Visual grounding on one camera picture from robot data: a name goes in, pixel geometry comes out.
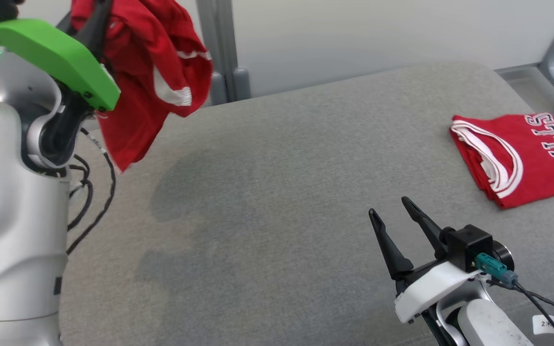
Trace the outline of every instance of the white partition panel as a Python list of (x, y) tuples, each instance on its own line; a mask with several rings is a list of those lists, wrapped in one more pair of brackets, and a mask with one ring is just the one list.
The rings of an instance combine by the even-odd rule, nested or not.
[(551, 0), (233, 0), (253, 96), (439, 60), (541, 61)]

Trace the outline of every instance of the green plastic part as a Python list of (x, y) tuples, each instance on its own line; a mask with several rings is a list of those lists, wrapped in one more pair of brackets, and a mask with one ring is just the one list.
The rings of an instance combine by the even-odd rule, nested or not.
[(99, 110), (113, 110), (121, 90), (81, 42), (39, 19), (0, 22), (0, 46), (8, 48)]

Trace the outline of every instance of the gray fabric tablecloth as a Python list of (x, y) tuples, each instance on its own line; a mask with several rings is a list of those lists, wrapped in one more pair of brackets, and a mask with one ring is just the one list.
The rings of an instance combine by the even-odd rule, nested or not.
[[(448, 133), (455, 113), (520, 112), (531, 110), (493, 71), (436, 63), (172, 116), (70, 257), (64, 342), (434, 345), (422, 320), (400, 324), (394, 314), (367, 217), (376, 208), (415, 265), (433, 259), (402, 196), (440, 226), (493, 234), (514, 254), (521, 283), (554, 299), (554, 198), (499, 210)], [(97, 191), (70, 240), (110, 186), (97, 149), (82, 138), (78, 152)], [(531, 334), (525, 297), (491, 294)]]

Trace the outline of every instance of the white label tag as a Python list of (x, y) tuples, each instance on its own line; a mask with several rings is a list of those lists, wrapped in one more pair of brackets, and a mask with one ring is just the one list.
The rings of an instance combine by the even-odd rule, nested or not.
[(551, 322), (549, 322), (544, 315), (536, 315), (531, 318), (532, 324), (534, 325), (534, 334), (554, 334), (554, 328)]

